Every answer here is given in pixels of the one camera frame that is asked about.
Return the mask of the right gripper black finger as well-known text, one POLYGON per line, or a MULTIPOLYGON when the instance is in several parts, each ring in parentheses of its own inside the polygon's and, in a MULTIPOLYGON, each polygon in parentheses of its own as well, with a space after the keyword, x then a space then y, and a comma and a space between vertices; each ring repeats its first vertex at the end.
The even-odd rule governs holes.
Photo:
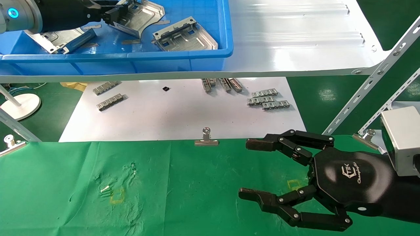
POLYGON ((258 203, 261 211, 279 216, 292 227, 343 232, 353 224, 345 209, 321 197, 321 190, 314 185, 280 196, 255 189, 240 188, 239 198, 258 203), (332 214, 299 212, 293 208, 312 199, 319 200, 332 214))
POLYGON ((334 140, 332 136, 291 129, 282 134, 268 133, 262 139, 247 139, 246 148, 256 151, 279 151, 302 166, 307 166, 313 163, 313 155, 305 147, 323 150, 333 147, 334 140))

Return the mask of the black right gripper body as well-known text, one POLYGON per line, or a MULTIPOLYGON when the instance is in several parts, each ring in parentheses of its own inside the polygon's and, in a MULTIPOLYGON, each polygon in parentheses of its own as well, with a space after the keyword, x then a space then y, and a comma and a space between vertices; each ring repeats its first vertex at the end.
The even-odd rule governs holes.
POLYGON ((385 198, 394 179, 387 157, 329 147, 314 156, 312 169, 327 208, 371 217, 384 215, 385 198))

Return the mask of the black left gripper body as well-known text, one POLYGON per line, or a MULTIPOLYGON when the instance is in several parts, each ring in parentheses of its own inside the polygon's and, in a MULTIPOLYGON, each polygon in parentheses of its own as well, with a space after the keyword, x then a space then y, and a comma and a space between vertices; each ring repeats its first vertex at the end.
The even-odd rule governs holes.
POLYGON ((92 0, 40 0, 41 33, 72 30, 99 19, 99 4, 92 0))

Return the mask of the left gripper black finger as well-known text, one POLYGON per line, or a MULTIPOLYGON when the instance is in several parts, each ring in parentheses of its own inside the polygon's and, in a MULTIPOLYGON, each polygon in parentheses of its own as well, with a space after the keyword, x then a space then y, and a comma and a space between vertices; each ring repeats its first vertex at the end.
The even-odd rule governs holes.
POLYGON ((88 0, 87 8, 113 8, 118 4, 119 0, 88 0))
POLYGON ((99 9, 94 11, 94 22, 103 20, 107 24, 113 24, 124 17, 128 10, 128 4, 99 4, 99 9))

